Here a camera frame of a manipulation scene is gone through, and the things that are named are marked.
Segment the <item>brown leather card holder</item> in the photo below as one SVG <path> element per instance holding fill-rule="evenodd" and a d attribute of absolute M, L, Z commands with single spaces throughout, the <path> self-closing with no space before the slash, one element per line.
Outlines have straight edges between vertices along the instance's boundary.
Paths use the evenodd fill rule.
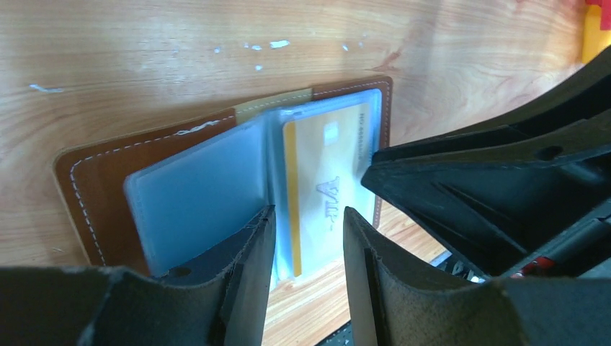
<path fill-rule="evenodd" d="M 393 80 L 374 75 L 245 102 L 160 128 L 67 148 L 58 189 L 93 265 L 160 278 L 275 207 L 271 285 L 293 274 L 286 123 L 309 112 L 370 104 L 377 145 L 389 143 Z"/>

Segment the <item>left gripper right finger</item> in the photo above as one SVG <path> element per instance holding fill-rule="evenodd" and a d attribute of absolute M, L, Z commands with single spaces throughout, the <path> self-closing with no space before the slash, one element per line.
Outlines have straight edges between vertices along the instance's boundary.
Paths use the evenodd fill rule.
<path fill-rule="evenodd" d="M 429 266 L 344 210 L 343 245 L 356 345 L 608 345 L 610 281 L 502 278 L 472 283 Z M 372 327 L 381 274 L 387 320 Z"/>

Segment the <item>red plastic bin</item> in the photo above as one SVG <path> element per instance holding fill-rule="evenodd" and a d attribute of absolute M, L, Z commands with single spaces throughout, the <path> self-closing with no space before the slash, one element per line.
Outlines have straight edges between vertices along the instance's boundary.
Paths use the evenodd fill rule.
<path fill-rule="evenodd" d="M 586 22 L 599 25 L 604 31 L 610 30 L 610 0 L 586 0 Z"/>

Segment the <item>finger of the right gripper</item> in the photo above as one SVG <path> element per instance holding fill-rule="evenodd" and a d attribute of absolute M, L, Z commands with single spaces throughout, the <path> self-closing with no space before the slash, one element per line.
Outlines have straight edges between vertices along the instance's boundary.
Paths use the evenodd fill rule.
<path fill-rule="evenodd" d="M 532 138 L 609 109 L 610 48 L 605 48 L 574 75 L 533 101 L 451 134 Z"/>
<path fill-rule="evenodd" d="M 609 111 L 392 147 L 362 184 L 483 275 L 610 273 Z"/>

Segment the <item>yellow plastic bin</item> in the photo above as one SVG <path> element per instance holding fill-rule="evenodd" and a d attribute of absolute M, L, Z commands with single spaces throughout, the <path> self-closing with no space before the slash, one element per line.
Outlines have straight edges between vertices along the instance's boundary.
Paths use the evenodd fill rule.
<path fill-rule="evenodd" d="M 581 62 L 583 64 L 589 63 L 605 48 L 610 46 L 610 30 L 604 31 L 599 28 L 599 25 L 587 23 L 586 12 L 584 18 L 583 45 L 581 49 Z"/>

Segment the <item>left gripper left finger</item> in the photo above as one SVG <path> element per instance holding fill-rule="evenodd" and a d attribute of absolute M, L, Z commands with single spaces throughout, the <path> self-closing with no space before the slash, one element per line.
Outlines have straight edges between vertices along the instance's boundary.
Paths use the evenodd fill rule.
<path fill-rule="evenodd" d="M 275 209 L 153 279 L 127 267 L 3 267 L 3 345 L 260 345 Z"/>

